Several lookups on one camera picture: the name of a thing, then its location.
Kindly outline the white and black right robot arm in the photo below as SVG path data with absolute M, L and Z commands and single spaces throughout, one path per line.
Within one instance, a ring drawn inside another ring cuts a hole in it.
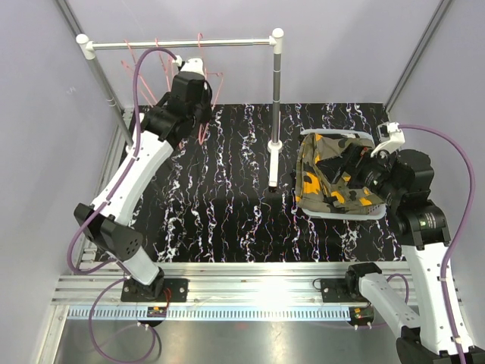
M 329 180 L 347 176 L 350 187 L 365 187 L 381 198 L 400 235 L 417 311 L 374 263 L 351 265 L 343 287 L 348 298 L 364 298 L 380 313 L 396 338 L 400 362 L 482 363 L 484 351 L 471 339 L 456 296 L 446 216 L 428 198 L 434 177 L 429 156 L 413 149 L 388 153 L 351 144 L 317 166 Z

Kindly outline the pink wire hanger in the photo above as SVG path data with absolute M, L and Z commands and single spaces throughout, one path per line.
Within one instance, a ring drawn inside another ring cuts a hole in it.
M 224 84 L 224 73 L 223 72 L 209 72 L 208 69 L 207 69 L 207 66 L 206 66 L 206 63 L 205 63 L 205 51 L 203 50 L 203 46 L 202 46 L 202 40 L 203 39 L 204 39 L 203 33 L 198 33 L 198 35 L 197 35 L 197 47 L 198 47 L 199 53 L 201 55 L 201 60 L 203 62 L 203 72 L 204 72 L 204 76 L 205 76 L 205 88 L 206 88 L 207 95 L 208 95 L 206 118 L 200 124 L 199 132 L 198 132 L 198 143 L 199 143 L 200 146 L 202 146 L 207 139 L 208 126 L 209 126 L 209 124 L 212 120 L 213 111 L 214 111 L 214 108 L 215 108 L 214 103 L 212 102 L 213 90 L 211 88 L 210 83 L 208 82 L 208 77 L 209 76 L 216 76 L 216 77 L 220 78 L 220 83 L 219 83 L 219 86 L 217 88 L 217 92 L 215 94 L 216 103 L 218 101 L 218 98 L 219 98 L 219 95 L 220 95 L 220 92 L 221 92 L 221 88 Z
M 174 67 L 177 65 L 177 58 L 173 58 L 170 55 L 167 58 L 164 58 L 164 56 L 159 53 L 158 58 L 161 62 L 161 66 L 164 72 L 166 84 L 167 84 L 167 90 L 171 90 L 171 80 L 172 76 L 174 75 Z
M 127 48 L 128 48 L 128 51 L 130 53 L 130 56 L 132 58 L 133 63 L 129 64 L 127 61 L 122 60 L 121 65 L 124 68 L 124 70 L 127 72 L 128 76 L 133 76 L 134 75 L 134 68 L 137 65 L 136 53 L 133 51 L 131 46 L 128 45 L 129 42 L 126 39 L 124 40 L 124 42 L 127 45 Z M 152 91 L 148 87 L 148 84 L 145 82 L 145 80 L 144 80 L 144 78 L 141 74 L 138 74 L 137 80 L 138 80 L 137 92 L 142 95 L 146 104 L 152 107 L 156 102 L 154 94 L 152 93 Z

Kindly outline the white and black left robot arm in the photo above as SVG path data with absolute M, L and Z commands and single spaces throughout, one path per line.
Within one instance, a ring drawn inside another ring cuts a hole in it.
M 164 272 L 145 251 L 142 233 L 129 222 L 144 190 L 180 141 L 211 119 L 211 98 L 201 71 L 180 71 L 155 106 L 136 114 L 135 146 L 105 191 L 74 210 L 85 237 L 123 266 L 135 293 L 148 301 L 163 295 Z

